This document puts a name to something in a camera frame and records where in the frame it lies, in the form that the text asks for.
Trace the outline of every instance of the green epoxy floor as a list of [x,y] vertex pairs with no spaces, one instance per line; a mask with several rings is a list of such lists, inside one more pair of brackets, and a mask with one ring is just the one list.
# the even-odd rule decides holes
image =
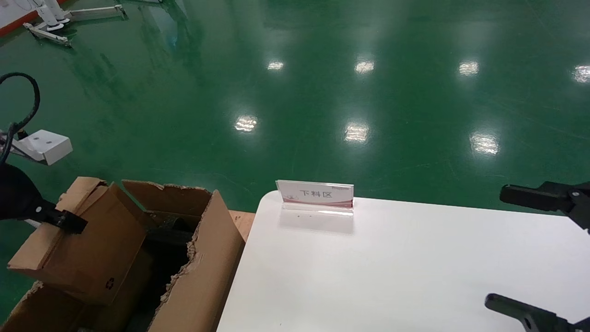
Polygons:
[[[2,42],[0,73],[41,87],[28,131],[74,145],[51,167],[9,159],[46,198],[87,175],[219,189],[255,211],[282,178],[524,210],[499,202],[503,184],[590,180],[586,1],[164,1],[73,25],[71,50]],[[0,87],[3,128],[30,98]],[[30,232],[0,222],[2,263]],[[0,270],[0,320],[30,284]]]

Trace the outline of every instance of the recycling symbol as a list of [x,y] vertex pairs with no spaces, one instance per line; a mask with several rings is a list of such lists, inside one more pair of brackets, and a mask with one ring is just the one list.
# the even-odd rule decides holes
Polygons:
[[106,289],[111,289],[114,286],[114,278],[110,278],[109,281],[107,281],[107,284],[104,286]]

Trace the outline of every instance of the red stripe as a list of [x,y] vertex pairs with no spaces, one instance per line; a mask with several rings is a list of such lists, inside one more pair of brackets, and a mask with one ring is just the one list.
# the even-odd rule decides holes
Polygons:
[[287,197],[283,197],[283,202],[285,203],[300,203],[300,204],[311,204],[311,205],[324,205],[324,206],[334,206],[334,207],[352,207],[352,200],[349,201],[340,201],[334,203],[311,203],[311,202],[304,202],[298,200],[292,200]]
[[[58,3],[63,4],[66,0],[57,0]],[[5,25],[4,27],[0,28],[0,37],[3,37],[14,30],[21,27],[24,23],[31,22],[32,20],[38,18],[37,11],[32,11],[30,13],[25,14],[23,17],[16,19],[15,21]]]

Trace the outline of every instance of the metal stand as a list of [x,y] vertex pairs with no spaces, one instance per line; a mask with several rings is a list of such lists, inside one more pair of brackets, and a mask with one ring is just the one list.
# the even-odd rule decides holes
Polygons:
[[[125,9],[123,9],[123,5],[115,5],[111,7],[102,7],[102,8],[90,8],[90,9],[80,9],[77,11],[66,11],[65,17],[69,18],[72,21],[83,21],[85,19],[95,19],[95,18],[105,18],[105,17],[113,17],[121,15],[121,17],[125,18],[127,14],[125,13]],[[67,47],[71,47],[71,41],[67,37],[62,37],[52,32],[47,31],[47,24],[45,22],[33,26],[32,24],[25,23],[23,26],[28,29],[31,34],[35,37],[39,38],[47,38],[50,40],[55,41],[56,43],[65,45]]]

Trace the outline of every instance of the cardboard flap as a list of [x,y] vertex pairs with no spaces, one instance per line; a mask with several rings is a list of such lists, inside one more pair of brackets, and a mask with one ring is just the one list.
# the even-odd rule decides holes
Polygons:
[[115,196],[117,196],[117,198],[119,199],[121,204],[124,205],[125,208],[127,208],[127,211],[129,211],[129,213],[131,213],[131,215],[133,215],[133,217],[135,219],[137,219],[137,220],[139,220],[139,222],[141,222],[141,224],[143,225],[144,228],[149,229],[149,228],[155,227],[153,221],[148,216],[145,215],[142,208],[140,208],[137,204],[135,204],[135,202],[131,199],[131,197],[129,197],[129,195],[127,195],[127,193],[125,193],[121,188],[119,188],[118,185],[116,185],[115,183],[111,183],[109,190]]
[[63,292],[36,282],[0,327],[1,332],[71,331],[84,305]]
[[86,306],[80,315],[76,331],[125,331],[127,322],[152,275],[152,262],[152,257],[147,252],[140,250],[113,303],[107,306]]
[[66,286],[73,287],[67,291],[87,303],[112,301],[145,237],[143,225],[113,193],[116,188],[101,186],[87,197],[93,203],[78,208],[84,208],[79,215],[86,228],[64,236],[43,265],[47,274],[67,276]]
[[99,200],[99,198],[102,197],[107,192],[107,190],[108,188],[104,185],[94,189],[94,191],[92,191],[92,193],[90,193],[90,195],[88,195],[84,201],[78,203],[76,214],[81,216],[86,210],[88,210],[90,206],[92,206],[92,204],[96,203],[96,201]]
[[78,209],[82,202],[100,185],[106,185],[106,182],[99,178],[77,177],[68,190],[60,196],[56,209],[70,211],[80,215]]
[[149,332],[210,332],[243,244],[215,190],[201,218],[196,243],[189,242],[189,262],[172,277]]
[[200,216],[211,193],[204,188],[123,180],[123,186],[146,210]]
[[10,269],[39,270],[60,241],[63,232],[56,226],[41,223],[8,262]]

